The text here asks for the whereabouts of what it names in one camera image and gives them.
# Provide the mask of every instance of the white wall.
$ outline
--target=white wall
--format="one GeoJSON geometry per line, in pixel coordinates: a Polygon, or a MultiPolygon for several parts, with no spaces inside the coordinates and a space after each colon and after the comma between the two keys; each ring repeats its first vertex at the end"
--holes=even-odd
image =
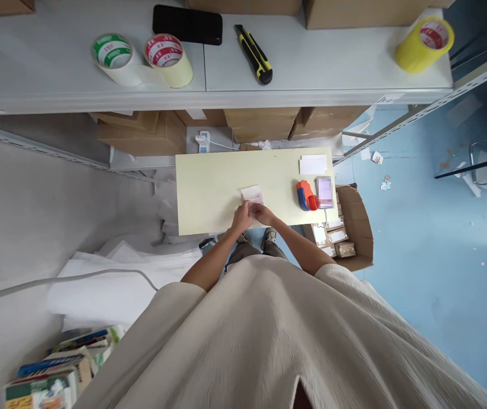
{"type": "MultiPolygon", "coordinates": [[[[0,143],[0,289],[53,277],[78,249],[142,232],[160,238],[152,185],[0,143]]],[[[61,329],[45,309],[46,287],[0,299],[1,387],[44,357],[61,329]]]]}

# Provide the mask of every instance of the stack of books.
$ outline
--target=stack of books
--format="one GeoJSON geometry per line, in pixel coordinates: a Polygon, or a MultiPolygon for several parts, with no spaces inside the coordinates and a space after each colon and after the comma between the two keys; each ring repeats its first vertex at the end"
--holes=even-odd
{"type": "Polygon", "coordinates": [[[124,335],[119,325],[62,342],[21,366],[5,385],[5,408],[70,409],[124,335]]]}

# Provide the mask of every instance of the tape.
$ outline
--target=tape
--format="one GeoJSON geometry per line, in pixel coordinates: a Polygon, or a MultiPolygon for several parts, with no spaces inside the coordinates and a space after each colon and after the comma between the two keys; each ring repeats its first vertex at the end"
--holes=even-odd
{"type": "Polygon", "coordinates": [[[410,74],[425,71],[453,46],[455,34],[446,20],[429,17],[421,20],[397,47],[397,64],[410,74]]]}
{"type": "Polygon", "coordinates": [[[149,51],[158,54],[158,58],[151,58],[150,61],[147,58],[149,66],[143,64],[143,58],[127,38],[109,33],[97,37],[91,46],[91,56],[94,63],[114,82],[126,87],[156,84],[181,88],[192,81],[192,66],[181,42],[175,37],[155,36],[147,42],[145,50],[147,55],[149,51]]]}
{"type": "Polygon", "coordinates": [[[145,59],[162,73],[171,88],[182,88],[194,77],[181,42],[170,34],[158,34],[149,39],[145,46],[145,59]]]}

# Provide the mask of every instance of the black smartphone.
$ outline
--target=black smartphone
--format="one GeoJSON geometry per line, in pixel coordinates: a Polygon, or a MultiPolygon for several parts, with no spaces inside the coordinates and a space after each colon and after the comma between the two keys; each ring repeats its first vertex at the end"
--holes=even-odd
{"type": "Polygon", "coordinates": [[[222,16],[218,13],[154,6],[152,31],[171,34],[181,41],[210,45],[222,44],[222,16]]]}

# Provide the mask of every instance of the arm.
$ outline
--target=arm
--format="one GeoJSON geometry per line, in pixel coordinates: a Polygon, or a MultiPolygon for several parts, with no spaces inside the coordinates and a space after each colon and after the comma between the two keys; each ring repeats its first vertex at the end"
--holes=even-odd
{"type": "Polygon", "coordinates": [[[217,244],[194,264],[181,279],[181,282],[195,284],[210,291],[219,281],[224,263],[239,235],[249,228],[253,217],[249,214],[249,201],[243,202],[234,213],[232,227],[222,236],[217,244]]]}
{"type": "Polygon", "coordinates": [[[336,264],[324,251],[318,248],[307,238],[302,237],[292,230],[282,220],[279,220],[270,209],[261,205],[253,204],[251,211],[255,218],[266,226],[272,226],[283,237],[289,246],[290,251],[306,273],[315,275],[317,270],[326,264],[336,264]]]}

